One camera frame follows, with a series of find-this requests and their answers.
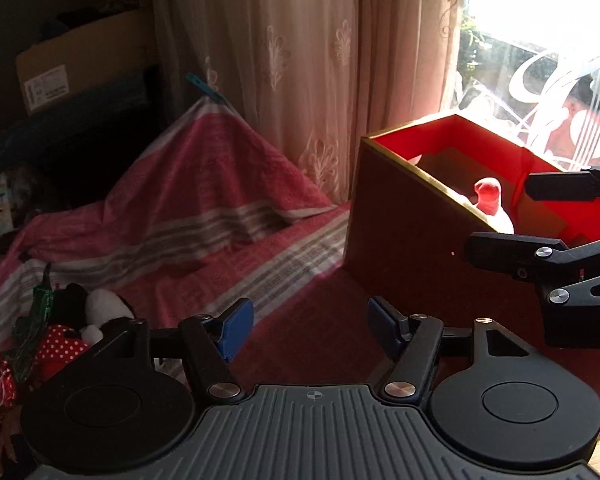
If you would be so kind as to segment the minnie mouse plush toy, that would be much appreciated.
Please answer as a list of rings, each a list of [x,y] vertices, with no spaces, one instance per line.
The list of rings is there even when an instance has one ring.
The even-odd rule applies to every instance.
[[[88,292],[76,283],[54,292],[50,317],[36,344],[29,382],[38,388],[104,338],[104,326],[117,318],[135,318],[117,294]]]

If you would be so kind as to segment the red rose foil balloon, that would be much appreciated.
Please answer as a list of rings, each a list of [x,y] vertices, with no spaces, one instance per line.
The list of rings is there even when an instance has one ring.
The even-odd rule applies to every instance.
[[[42,280],[33,289],[29,314],[20,316],[15,322],[12,330],[15,347],[0,353],[0,422],[4,413],[15,404],[18,387],[31,375],[36,349],[46,331],[54,300],[51,268],[52,265],[47,263]]]

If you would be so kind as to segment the pink patterned bed sheet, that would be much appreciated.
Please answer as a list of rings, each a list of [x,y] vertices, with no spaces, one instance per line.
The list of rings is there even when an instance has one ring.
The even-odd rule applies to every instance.
[[[106,200],[36,217],[0,261],[0,353],[47,263],[54,292],[108,289],[135,313],[18,387],[0,451],[29,479],[595,478],[600,349],[386,299],[413,335],[388,359],[379,295],[344,265],[352,202],[197,102]],[[239,298],[253,328],[225,362],[216,319]]]

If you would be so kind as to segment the pink plush toy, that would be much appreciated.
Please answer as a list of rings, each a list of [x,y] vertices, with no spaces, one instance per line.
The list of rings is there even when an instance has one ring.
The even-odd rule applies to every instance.
[[[513,221],[502,206],[502,186],[485,166],[456,151],[437,155],[417,155],[408,162],[425,171],[446,186],[451,198],[431,213],[439,230],[456,226],[466,217],[476,223],[476,214],[486,216],[486,223],[495,232],[514,234]]]

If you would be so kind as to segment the brown cardboard box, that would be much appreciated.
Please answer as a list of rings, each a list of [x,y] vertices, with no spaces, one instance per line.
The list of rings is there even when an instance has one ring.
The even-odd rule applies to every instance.
[[[158,61],[154,19],[129,11],[35,44],[16,57],[29,115]]]

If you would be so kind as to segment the beige floral curtain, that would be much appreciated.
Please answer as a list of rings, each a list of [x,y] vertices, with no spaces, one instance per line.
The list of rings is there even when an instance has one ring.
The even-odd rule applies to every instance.
[[[195,73],[337,203],[358,142],[452,104],[463,0],[154,0],[174,108]]]

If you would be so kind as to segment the red cardboard storage box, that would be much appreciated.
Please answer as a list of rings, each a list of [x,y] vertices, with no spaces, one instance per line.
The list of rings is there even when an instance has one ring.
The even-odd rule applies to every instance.
[[[600,348],[600,195],[458,115],[364,139],[344,265],[368,292],[460,324],[486,315]]]

